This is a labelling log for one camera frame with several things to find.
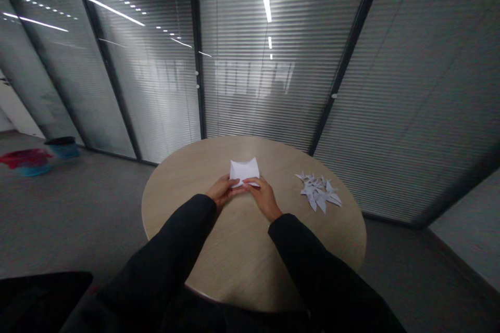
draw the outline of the round table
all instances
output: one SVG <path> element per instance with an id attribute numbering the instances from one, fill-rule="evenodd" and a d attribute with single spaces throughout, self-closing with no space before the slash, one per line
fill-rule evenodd
<path id="1" fill-rule="evenodd" d="M 148 239 L 194 194 L 204 194 L 224 174 L 230 160 L 257 157 L 259 171 L 273 187 L 283 213 L 292 213 L 335 256 L 354 270 L 366 248 L 363 216 L 342 181 L 318 160 L 291 146 L 249 136 L 209 138 L 167 157 L 152 173 L 142 198 L 142 220 Z M 314 212 L 301 195 L 295 176 L 323 175 L 331 180 L 342 207 L 327 202 L 326 215 Z M 278 251 L 267 234 L 269 222 L 250 194 L 234 197 L 208 236 L 186 285 L 212 300 L 263 312 L 301 308 L 302 301 Z"/>

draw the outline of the window blind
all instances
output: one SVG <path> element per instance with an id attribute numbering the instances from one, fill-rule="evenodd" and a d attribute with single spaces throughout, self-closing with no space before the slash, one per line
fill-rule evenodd
<path id="1" fill-rule="evenodd" d="M 9 0 L 0 0 L 0 68 L 45 136 L 82 140 Z"/>
<path id="2" fill-rule="evenodd" d="M 315 157 L 413 225 L 500 140 L 499 0 L 374 0 Z"/>
<path id="3" fill-rule="evenodd" d="M 360 1 L 200 0 L 207 136 L 306 151 Z"/>
<path id="4" fill-rule="evenodd" d="M 81 0 L 15 1 L 87 146 L 134 157 Z"/>
<path id="5" fill-rule="evenodd" d="M 191 0 L 93 4 L 143 159 L 200 140 Z"/>

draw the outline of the red fabric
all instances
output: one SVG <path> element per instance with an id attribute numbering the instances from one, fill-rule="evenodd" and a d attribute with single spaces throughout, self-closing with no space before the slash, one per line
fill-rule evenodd
<path id="1" fill-rule="evenodd" d="M 19 167 L 36 168 L 47 164 L 47 158 L 52 157 L 41 148 L 6 153 L 0 157 L 0 162 L 7 164 L 9 169 Z"/>

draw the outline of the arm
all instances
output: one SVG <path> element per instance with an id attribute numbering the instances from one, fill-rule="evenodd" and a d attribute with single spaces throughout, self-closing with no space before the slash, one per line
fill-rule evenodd
<path id="1" fill-rule="evenodd" d="M 184 285 L 222 207 L 244 189 L 221 177 L 205 194 L 179 207 L 161 230 L 130 258 L 77 318 L 71 331 L 155 329 L 166 306 Z"/>
<path id="2" fill-rule="evenodd" d="M 325 331 L 404 332 L 386 302 L 347 264 L 329 253 L 294 215 L 282 214 L 271 186 L 244 185 L 271 222 L 269 236 L 290 272 L 311 319 Z"/>

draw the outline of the folded paper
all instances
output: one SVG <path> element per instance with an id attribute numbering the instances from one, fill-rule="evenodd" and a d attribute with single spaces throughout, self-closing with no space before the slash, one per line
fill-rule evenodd
<path id="1" fill-rule="evenodd" d="M 229 178 L 231 180 L 234 180 L 236 178 L 240 179 L 240 182 L 237 183 L 236 185 L 231 186 L 231 188 L 243 185 L 243 180 L 252 177 L 260 178 L 259 166 L 257 165 L 256 158 L 243 162 L 237 162 L 231 160 L 231 171 L 229 172 Z M 251 182 L 250 185 L 257 187 L 259 186 L 253 182 Z"/>
<path id="2" fill-rule="evenodd" d="M 327 201 L 339 207 L 342 206 L 342 201 L 335 193 L 337 189 L 333 188 L 330 181 L 325 180 L 323 176 L 321 176 L 321 179 L 316 178 L 314 173 L 305 175 L 304 171 L 301 174 L 296 174 L 296 176 L 304 182 L 301 194 L 307 196 L 307 201 L 315 212 L 319 207 L 323 213 L 326 213 Z"/>

